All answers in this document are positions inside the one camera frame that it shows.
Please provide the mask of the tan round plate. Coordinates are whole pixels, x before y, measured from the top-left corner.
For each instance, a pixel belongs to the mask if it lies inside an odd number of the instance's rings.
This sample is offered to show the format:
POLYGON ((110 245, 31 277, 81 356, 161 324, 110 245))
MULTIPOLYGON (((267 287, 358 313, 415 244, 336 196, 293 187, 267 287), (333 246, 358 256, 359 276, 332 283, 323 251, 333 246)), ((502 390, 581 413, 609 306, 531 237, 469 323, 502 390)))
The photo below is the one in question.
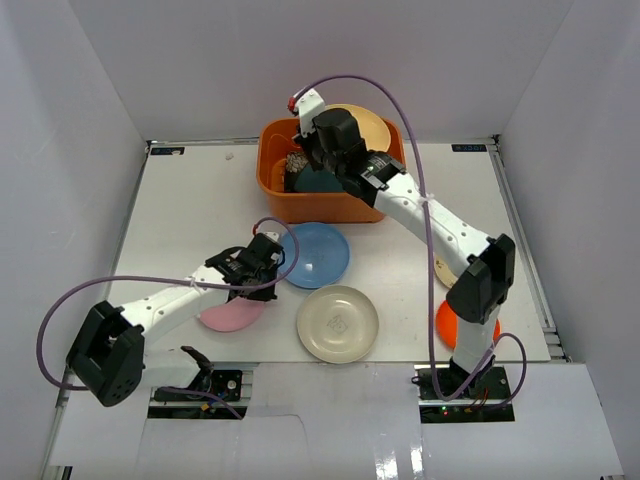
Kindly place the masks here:
POLYGON ((374 112, 352 104, 330 104, 327 109, 341 108, 347 110, 357 121, 361 137, 367 149, 387 152, 391 145, 391 133, 384 120, 374 112))

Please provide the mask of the cream round plate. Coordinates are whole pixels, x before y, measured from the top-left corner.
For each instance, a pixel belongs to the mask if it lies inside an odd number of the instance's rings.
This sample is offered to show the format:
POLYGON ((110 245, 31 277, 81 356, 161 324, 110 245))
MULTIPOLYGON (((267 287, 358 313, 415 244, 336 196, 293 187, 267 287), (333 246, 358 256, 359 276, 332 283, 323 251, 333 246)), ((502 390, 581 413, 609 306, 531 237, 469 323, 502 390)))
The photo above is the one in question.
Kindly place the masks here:
POLYGON ((330 364, 348 364, 371 351, 380 322, 374 304, 364 293, 331 285, 301 303, 296 328, 301 344, 313 357, 330 364))

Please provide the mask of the pink round plate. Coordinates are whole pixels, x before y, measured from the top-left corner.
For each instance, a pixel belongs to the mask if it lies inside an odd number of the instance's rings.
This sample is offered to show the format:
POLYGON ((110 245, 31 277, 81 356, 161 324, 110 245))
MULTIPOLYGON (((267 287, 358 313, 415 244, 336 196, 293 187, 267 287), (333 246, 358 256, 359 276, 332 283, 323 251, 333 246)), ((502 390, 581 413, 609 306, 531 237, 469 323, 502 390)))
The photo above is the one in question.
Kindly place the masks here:
POLYGON ((200 314, 200 322, 216 332, 229 333, 242 330, 255 323, 265 310, 265 303, 236 297, 200 314))

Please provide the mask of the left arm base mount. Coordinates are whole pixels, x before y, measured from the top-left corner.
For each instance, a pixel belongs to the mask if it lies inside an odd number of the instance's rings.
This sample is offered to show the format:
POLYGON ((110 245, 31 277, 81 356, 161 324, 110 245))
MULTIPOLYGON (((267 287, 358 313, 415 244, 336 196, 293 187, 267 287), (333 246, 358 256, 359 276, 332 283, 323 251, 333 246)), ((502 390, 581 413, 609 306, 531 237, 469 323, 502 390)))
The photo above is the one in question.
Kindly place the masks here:
POLYGON ((242 370, 199 373, 188 387, 161 387, 153 392, 150 419, 242 420, 248 400, 242 370))

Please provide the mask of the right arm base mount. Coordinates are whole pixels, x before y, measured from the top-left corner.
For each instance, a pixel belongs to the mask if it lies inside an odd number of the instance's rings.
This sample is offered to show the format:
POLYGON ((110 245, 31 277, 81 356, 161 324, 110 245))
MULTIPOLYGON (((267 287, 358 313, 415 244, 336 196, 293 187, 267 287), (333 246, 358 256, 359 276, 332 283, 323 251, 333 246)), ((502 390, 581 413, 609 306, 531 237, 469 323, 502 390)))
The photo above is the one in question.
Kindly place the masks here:
POLYGON ((418 389, 422 424, 509 423, 515 421, 511 404, 498 407, 511 395, 503 367, 492 367, 459 397, 443 401, 437 396, 429 368, 418 369, 411 379, 418 389))

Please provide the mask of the teal square plate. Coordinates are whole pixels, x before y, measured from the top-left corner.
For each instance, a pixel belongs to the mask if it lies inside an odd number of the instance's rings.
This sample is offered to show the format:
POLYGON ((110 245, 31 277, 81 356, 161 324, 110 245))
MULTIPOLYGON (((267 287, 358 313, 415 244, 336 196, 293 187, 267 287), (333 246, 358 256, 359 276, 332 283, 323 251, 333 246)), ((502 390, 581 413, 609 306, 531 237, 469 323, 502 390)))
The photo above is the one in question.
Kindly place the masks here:
POLYGON ((344 192, 334 175, 325 170, 313 170, 310 166, 293 175, 292 191, 294 193, 344 192))

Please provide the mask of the blue round plate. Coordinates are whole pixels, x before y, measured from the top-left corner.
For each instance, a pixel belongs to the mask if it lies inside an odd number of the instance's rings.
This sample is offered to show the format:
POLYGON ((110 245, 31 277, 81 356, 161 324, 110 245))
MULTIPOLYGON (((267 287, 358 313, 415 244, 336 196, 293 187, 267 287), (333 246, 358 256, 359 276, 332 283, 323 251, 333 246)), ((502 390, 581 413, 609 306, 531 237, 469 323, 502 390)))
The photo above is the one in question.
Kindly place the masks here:
POLYGON ((344 235, 334 226, 307 222, 293 227, 300 252, 286 280, 294 286, 315 290, 337 282, 347 270, 351 252, 344 235))

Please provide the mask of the small cream patterned plate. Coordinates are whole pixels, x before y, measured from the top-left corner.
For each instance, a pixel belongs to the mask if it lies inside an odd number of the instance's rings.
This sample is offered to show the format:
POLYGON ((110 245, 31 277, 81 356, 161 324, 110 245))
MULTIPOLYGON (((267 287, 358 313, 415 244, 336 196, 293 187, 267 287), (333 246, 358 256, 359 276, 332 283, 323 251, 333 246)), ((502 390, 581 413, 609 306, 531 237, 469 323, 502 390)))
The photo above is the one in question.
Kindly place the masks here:
POLYGON ((444 287, 450 289, 458 280, 458 277, 450 270, 446 262, 439 256, 434 256, 435 267, 434 272, 436 277, 442 283, 444 287))

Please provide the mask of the orange round plate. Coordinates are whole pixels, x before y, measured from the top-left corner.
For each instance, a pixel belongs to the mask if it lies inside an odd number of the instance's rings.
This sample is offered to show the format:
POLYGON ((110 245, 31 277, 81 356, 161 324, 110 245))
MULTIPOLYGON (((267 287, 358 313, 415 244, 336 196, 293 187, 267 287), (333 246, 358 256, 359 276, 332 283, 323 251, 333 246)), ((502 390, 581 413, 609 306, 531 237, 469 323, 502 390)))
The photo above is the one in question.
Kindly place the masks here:
POLYGON ((457 342, 457 317, 447 301, 443 301, 436 312, 435 329, 443 344, 453 351, 457 342))

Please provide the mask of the orange plastic bin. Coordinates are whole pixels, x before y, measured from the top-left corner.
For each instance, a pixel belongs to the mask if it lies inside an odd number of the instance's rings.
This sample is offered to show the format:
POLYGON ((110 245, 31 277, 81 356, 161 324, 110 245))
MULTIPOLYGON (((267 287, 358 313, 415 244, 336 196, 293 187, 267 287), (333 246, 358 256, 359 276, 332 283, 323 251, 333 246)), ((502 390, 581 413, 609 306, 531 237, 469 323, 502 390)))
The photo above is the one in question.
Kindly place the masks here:
POLYGON ((287 193, 284 190, 286 156, 299 152, 294 143, 298 121, 278 119, 259 137, 256 180, 271 214, 287 223, 377 223, 385 215, 346 193, 287 193))

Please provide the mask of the black floral rectangular plate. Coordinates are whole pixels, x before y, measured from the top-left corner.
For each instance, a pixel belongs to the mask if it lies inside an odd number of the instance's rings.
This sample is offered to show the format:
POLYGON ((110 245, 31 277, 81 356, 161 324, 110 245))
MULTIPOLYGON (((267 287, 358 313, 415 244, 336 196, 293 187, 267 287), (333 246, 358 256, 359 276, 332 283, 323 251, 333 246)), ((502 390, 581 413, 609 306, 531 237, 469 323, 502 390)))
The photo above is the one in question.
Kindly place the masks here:
POLYGON ((289 152, 285 159, 283 186, 286 193, 294 193, 296 191, 296 181, 302 171, 308 165, 308 159, 303 152, 289 152))

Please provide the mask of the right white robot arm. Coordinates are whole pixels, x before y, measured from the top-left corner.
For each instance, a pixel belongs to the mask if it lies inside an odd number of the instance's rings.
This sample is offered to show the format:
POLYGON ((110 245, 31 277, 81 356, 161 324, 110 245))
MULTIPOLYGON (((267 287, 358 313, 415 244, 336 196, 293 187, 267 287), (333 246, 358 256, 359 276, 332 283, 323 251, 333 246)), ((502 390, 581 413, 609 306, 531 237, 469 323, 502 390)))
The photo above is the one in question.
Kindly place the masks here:
POLYGON ((443 401, 477 397, 488 385, 494 330, 514 281, 514 241, 506 234, 492 238, 428 198, 420 190, 423 179, 414 179, 389 154, 367 147, 348 110, 320 107, 306 113, 295 107, 292 112, 299 122, 294 141, 311 167, 329 172, 347 194, 404 226, 455 275, 446 295, 457 320, 448 369, 454 391, 445 393, 437 376, 432 384, 443 401))

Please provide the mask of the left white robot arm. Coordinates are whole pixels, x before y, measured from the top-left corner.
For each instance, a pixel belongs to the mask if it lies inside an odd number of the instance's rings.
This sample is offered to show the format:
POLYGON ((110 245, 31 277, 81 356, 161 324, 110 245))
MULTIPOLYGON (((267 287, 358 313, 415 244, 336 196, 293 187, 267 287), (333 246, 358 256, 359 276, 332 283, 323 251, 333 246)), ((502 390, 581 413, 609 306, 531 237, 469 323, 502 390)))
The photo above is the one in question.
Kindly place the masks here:
POLYGON ((246 247, 207 259, 183 284, 121 306, 94 305, 67 355, 76 377, 105 407, 139 386, 178 388, 199 399, 211 387, 214 364, 192 346, 154 344, 188 320, 231 333, 255 323, 275 299, 283 248, 274 232, 257 233, 246 247))

